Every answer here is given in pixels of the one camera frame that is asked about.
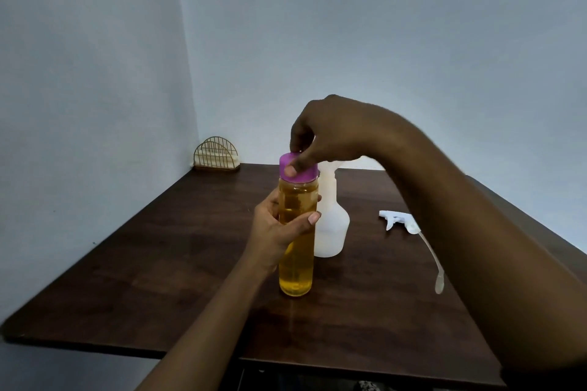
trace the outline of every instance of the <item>purple cap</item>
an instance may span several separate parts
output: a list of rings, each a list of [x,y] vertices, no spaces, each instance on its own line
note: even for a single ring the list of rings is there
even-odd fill
[[[282,180],[289,181],[290,183],[309,183],[318,178],[318,164],[312,165],[309,169],[298,173],[296,176],[287,176],[283,173],[285,167],[287,167],[291,161],[296,159],[301,153],[292,152],[281,155],[279,158],[279,177]]]

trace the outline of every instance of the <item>wooden table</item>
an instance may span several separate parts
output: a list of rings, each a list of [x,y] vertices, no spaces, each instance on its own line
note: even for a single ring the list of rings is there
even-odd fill
[[[218,289],[244,248],[254,206],[277,166],[190,172],[114,232],[2,328],[8,342],[161,358]],[[500,365],[419,236],[385,231],[378,211],[407,211],[384,172],[339,170],[350,215],[345,248],[315,259],[310,293],[263,286],[237,348],[260,369],[394,379],[417,386],[501,387]],[[587,281],[587,257],[478,184]]]

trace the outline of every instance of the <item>forearm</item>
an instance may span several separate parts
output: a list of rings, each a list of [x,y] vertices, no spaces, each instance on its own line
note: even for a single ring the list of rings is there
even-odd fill
[[[377,155],[491,349],[511,369],[587,355],[587,287],[419,132]]]
[[[216,390],[264,278],[253,262],[241,258],[198,319],[137,391]]]

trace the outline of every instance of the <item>wall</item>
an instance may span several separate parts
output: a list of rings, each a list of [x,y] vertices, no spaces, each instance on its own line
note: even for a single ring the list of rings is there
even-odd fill
[[[380,104],[587,251],[587,0],[182,2],[200,136],[275,163],[308,100]]]
[[[0,0],[0,320],[188,170],[179,0]],[[0,345],[5,390],[132,389],[154,360]]]

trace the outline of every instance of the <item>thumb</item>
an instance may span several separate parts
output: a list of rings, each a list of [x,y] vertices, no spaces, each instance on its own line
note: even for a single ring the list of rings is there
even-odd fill
[[[280,237],[283,239],[284,243],[291,243],[300,235],[312,230],[321,216],[322,214],[320,212],[307,212],[294,218],[281,227],[279,232]]]
[[[303,172],[312,167],[312,165],[318,164],[320,161],[321,160],[318,156],[318,144],[316,143],[316,139],[314,139],[310,144],[310,147],[300,153],[300,155],[290,164],[295,173],[292,172],[290,168],[287,168],[285,174],[287,176],[295,176],[296,173]]]

